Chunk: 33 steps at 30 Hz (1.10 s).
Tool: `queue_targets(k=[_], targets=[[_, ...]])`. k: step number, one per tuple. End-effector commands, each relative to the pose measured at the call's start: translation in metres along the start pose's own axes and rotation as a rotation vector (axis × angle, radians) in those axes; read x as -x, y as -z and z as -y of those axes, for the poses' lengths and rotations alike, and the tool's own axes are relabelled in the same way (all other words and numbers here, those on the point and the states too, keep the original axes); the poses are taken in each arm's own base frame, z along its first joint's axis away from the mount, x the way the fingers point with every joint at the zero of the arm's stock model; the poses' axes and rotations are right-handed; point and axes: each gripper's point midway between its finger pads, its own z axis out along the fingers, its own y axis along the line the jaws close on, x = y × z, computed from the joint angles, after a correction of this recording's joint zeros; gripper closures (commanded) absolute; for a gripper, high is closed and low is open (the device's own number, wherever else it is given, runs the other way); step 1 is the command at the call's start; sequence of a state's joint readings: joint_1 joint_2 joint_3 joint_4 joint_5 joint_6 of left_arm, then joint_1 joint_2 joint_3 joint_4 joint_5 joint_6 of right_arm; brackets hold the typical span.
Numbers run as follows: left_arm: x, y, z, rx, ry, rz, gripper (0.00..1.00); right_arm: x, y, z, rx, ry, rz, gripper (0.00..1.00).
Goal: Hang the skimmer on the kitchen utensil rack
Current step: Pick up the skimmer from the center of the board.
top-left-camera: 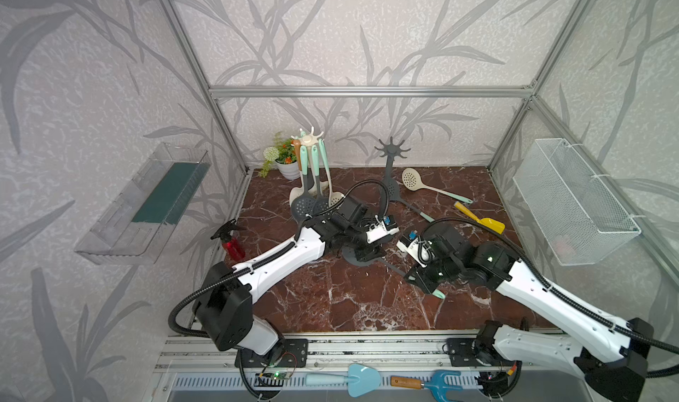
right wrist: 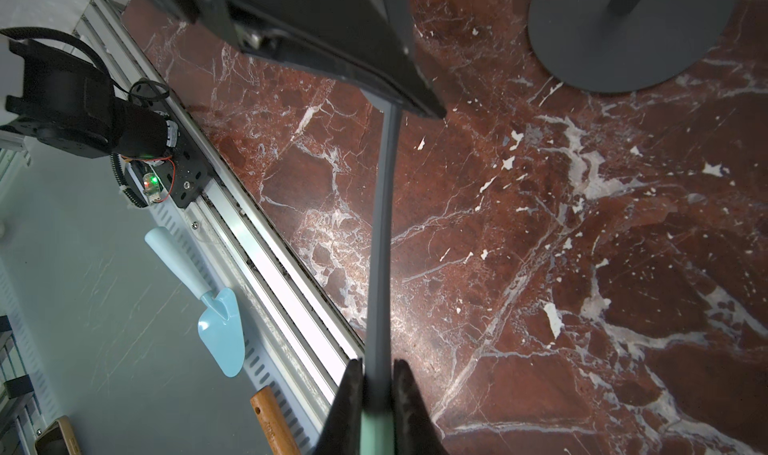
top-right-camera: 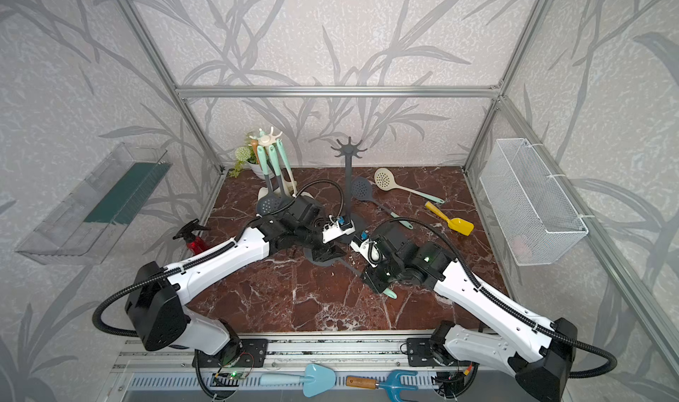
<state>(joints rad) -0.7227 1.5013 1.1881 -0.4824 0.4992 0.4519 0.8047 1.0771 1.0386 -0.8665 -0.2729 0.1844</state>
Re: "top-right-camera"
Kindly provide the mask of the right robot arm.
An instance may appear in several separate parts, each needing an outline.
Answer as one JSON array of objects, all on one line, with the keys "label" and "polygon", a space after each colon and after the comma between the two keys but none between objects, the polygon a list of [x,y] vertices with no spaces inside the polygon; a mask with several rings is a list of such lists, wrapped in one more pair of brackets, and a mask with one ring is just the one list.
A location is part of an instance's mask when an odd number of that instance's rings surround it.
[{"label": "right robot arm", "polygon": [[362,281],[376,293],[395,282],[422,285],[453,301],[488,325],[493,334],[446,326],[433,340],[440,363],[472,361],[504,372],[538,401],[562,399],[569,379],[612,372],[616,357],[578,340],[578,329],[565,318],[552,321],[509,299],[472,272],[462,253],[429,223],[437,241],[418,245],[401,231],[396,219],[373,232],[361,232],[351,248],[368,267]]}]

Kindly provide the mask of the cream skimmer wooden handle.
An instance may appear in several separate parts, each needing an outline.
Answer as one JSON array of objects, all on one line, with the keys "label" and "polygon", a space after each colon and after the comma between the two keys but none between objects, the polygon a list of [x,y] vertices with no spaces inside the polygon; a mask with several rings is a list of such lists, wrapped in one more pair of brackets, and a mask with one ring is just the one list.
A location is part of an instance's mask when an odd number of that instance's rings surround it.
[{"label": "cream skimmer wooden handle", "polygon": [[259,163],[259,158],[258,158],[258,140],[250,140],[249,142],[250,150],[252,152],[252,155],[249,159],[249,162],[252,164],[258,164]]}]

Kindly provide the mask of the grey slotted spatula mint handle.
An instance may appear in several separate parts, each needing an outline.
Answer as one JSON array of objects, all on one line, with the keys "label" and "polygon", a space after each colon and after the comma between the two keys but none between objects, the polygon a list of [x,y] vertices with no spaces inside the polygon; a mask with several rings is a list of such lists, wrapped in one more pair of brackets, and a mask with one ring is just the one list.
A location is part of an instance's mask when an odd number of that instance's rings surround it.
[{"label": "grey slotted spatula mint handle", "polygon": [[390,299],[398,298],[396,293],[391,290],[388,285],[383,286],[378,284],[377,280],[374,279],[374,270],[364,268],[363,271],[359,271],[346,260],[348,254],[337,246],[332,246],[326,250],[304,248],[302,251],[305,258],[316,266],[327,268],[334,265],[336,262],[343,263],[356,276],[361,278],[362,281],[374,292],[381,290],[381,293],[385,294],[385,296],[389,297]]}]

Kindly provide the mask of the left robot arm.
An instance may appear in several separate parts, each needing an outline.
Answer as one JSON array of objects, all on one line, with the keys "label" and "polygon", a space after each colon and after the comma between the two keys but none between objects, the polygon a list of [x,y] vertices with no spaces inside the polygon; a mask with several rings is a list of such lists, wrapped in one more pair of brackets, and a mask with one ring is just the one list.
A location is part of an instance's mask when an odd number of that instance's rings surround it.
[{"label": "left robot arm", "polygon": [[93,325],[106,334],[139,338],[149,352],[180,346],[218,354],[235,334],[224,322],[188,308],[197,295],[239,269],[290,247],[307,248],[320,262],[343,257],[335,242],[354,231],[348,214],[326,216],[323,205],[299,193],[199,255],[166,267],[155,262],[144,265],[132,285],[94,310]]}]

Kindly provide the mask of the large grey skimmer mint handle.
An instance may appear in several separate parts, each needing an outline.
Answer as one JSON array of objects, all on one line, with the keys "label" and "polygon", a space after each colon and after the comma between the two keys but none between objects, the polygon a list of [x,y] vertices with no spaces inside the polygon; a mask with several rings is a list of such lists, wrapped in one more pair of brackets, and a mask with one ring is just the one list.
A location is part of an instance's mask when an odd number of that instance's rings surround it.
[{"label": "large grey skimmer mint handle", "polygon": [[282,177],[282,170],[279,164],[279,155],[276,143],[272,143],[272,145],[268,147],[268,156],[272,164],[273,170],[275,172],[275,177],[279,184],[279,192],[282,197],[288,198],[290,196],[290,192],[288,191],[288,187],[286,186],[286,181],[284,181]]}]

